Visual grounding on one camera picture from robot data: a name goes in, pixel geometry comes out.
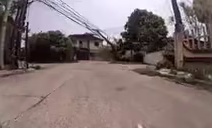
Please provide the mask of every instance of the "roof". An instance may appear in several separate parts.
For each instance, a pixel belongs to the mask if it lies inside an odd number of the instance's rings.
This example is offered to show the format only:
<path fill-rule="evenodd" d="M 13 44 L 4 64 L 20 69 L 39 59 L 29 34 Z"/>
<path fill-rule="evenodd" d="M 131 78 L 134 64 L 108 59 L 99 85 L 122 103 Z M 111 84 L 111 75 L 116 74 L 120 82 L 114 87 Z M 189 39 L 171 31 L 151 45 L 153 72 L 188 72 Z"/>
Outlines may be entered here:
<path fill-rule="evenodd" d="M 84 34 L 73 34 L 69 35 L 72 39 L 86 39 L 86 40 L 100 40 L 103 41 L 103 39 L 94 36 L 94 34 L 91 33 L 84 33 Z"/>

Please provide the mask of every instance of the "building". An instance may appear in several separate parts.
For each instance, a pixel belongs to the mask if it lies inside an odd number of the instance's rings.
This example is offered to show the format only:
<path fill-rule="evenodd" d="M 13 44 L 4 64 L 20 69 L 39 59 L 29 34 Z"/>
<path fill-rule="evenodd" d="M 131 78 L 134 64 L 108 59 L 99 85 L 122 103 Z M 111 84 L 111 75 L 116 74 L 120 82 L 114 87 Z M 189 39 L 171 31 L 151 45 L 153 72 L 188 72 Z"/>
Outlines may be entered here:
<path fill-rule="evenodd" d="M 74 34 L 69 36 L 77 49 L 78 60 L 98 60 L 97 54 L 103 47 L 103 39 L 90 33 Z"/>

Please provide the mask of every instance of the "street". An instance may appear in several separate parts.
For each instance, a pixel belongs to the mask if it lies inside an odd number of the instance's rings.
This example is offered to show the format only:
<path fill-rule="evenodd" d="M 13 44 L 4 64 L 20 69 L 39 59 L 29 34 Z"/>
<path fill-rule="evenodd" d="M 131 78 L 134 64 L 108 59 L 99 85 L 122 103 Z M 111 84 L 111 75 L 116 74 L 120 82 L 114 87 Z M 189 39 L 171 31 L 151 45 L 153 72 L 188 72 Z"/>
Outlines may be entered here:
<path fill-rule="evenodd" d="M 207 91 L 139 75 L 130 70 L 135 65 L 82 61 L 45 67 L 0 78 L 4 127 L 212 128 Z"/>

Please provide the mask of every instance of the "two-story house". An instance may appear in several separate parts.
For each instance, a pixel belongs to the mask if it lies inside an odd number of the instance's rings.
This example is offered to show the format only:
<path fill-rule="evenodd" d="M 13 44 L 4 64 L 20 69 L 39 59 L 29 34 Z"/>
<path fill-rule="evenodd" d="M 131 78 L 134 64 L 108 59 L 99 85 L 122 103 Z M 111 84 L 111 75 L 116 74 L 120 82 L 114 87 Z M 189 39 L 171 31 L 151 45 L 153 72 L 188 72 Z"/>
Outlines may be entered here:
<path fill-rule="evenodd" d="M 69 36 L 77 49 L 78 60 L 95 60 L 97 54 L 103 47 L 103 39 L 94 36 L 91 33 L 74 34 Z"/>

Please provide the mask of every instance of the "sky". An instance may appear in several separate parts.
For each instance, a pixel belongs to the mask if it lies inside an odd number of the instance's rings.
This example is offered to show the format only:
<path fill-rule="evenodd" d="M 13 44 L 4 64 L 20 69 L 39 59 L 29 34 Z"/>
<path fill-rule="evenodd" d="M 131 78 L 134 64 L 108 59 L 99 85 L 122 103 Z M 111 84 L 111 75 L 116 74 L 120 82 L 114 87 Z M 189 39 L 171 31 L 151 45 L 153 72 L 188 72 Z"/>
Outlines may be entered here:
<path fill-rule="evenodd" d="M 170 0 L 63 0 L 73 7 L 91 23 L 116 36 L 123 30 L 128 16 L 134 9 L 147 9 L 164 18 L 169 33 L 173 25 L 169 24 L 169 16 L 173 15 Z M 34 2 L 29 8 L 28 21 L 31 33 L 60 30 L 64 34 L 80 34 L 88 32 L 85 28 L 51 10 L 42 3 Z"/>

